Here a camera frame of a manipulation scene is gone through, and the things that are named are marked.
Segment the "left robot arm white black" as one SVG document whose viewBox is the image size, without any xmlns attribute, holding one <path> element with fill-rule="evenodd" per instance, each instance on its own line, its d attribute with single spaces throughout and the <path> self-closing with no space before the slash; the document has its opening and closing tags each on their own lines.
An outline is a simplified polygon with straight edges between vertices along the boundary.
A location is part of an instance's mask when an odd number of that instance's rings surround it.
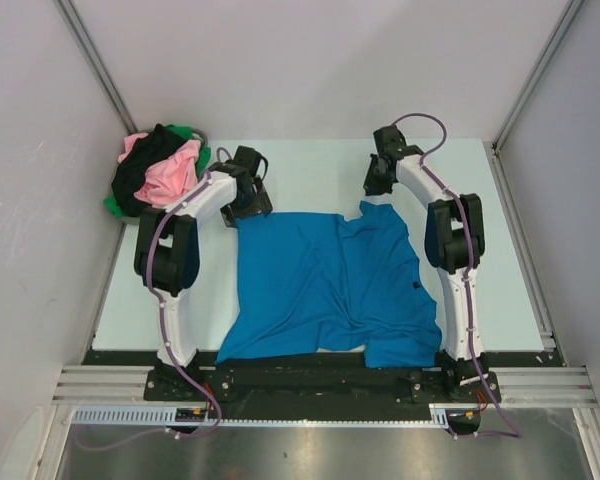
<svg viewBox="0 0 600 480">
<path fill-rule="evenodd" d="M 158 358 L 174 367 L 165 385 L 179 399 L 194 397 L 201 387 L 200 374 L 188 367 L 198 346 L 187 294 L 201 265 L 199 231 L 216 214 L 229 228 L 239 220 L 270 214 L 266 175 L 259 172 L 268 166 L 260 152 L 239 146 L 233 157 L 211 164 L 194 188 L 140 215 L 134 270 L 156 299 L 162 340 Z"/>
</svg>

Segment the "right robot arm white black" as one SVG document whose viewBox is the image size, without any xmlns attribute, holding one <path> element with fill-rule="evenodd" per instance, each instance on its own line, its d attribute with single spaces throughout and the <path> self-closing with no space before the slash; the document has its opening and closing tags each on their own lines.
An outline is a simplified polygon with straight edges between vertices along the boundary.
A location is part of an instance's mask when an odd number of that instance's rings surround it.
<svg viewBox="0 0 600 480">
<path fill-rule="evenodd" d="M 480 197 L 458 194 L 425 164 L 427 153 L 410 145 L 393 124 L 373 133 L 363 188 L 367 197 L 389 195 L 405 186 L 426 208 L 424 251 L 443 291 L 446 334 L 440 357 L 441 388 L 453 401 L 464 401 L 488 378 L 488 362 L 479 333 L 476 281 L 485 253 Z"/>
</svg>

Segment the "blue t shirt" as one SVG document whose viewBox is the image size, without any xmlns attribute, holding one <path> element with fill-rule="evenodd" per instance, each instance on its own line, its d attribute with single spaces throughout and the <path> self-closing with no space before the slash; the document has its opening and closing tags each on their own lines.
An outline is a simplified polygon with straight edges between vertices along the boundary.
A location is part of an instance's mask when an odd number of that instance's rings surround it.
<svg viewBox="0 0 600 480">
<path fill-rule="evenodd" d="M 437 304 L 408 226 L 389 204 L 359 210 L 238 222 L 239 313 L 218 362 L 363 348 L 368 368 L 434 365 Z"/>
</svg>

